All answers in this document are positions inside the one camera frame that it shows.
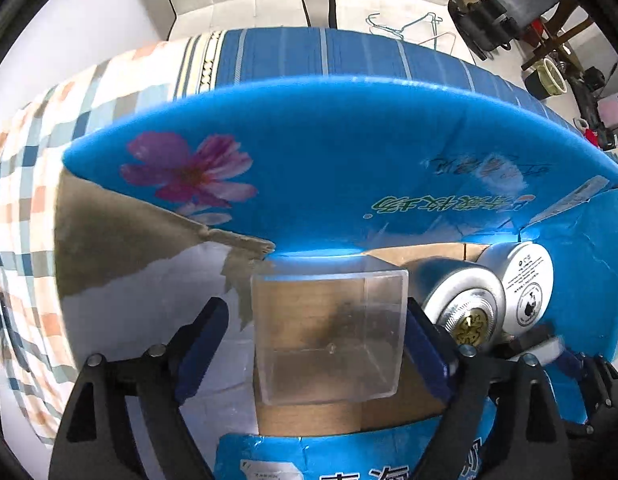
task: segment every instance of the screw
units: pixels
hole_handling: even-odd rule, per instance
[[[151,345],[147,350],[150,357],[160,357],[167,351],[167,347],[163,344]]]
[[[465,357],[476,357],[476,355],[478,354],[478,351],[475,349],[475,347],[466,344],[458,346],[458,352],[460,352],[460,354],[464,355]]]
[[[524,361],[524,364],[528,366],[537,366],[538,364],[540,364],[538,358],[533,354],[524,354],[522,356],[522,361]]]
[[[100,354],[92,354],[87,357],[87,366],[98,366],[102,363],[102,355]]]

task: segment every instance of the metal tin lid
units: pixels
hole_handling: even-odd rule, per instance
[[[409,294],[431,322],[458,343],[487,350],[500,337],[505,292],[498,277],[473,262],[426,258],[410,264]]]
[[[553,290],[553,264],[539,244],[496,244],[487,248],[478,263],[502,280],[506,314],[502,330],[520,335],[544,315]]]

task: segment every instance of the blue striped fabric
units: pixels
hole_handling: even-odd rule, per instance
[[[373,75],[425,81],[494,97],[579,131],[529,92],[442,52],[333,28],[229,30],[215,87],[298,75]]]

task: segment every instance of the pink flower print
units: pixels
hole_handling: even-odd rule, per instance
[[[230,208],[230,202],[244,202],[257,193],[250,184],[226,180],[244,173],[253,162],[238,148],[233,136],[216,134],[192,153],[178,134],[145,132],[127,145],[142,164],[123,164],[120,176],[132,186],[157,186],[155,196],[167,202]]]

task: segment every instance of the clear plastic box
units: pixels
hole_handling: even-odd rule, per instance
[[[266,404],[392,396],[407,270],[373,256],[278,257],[251,277],[256,362]]]

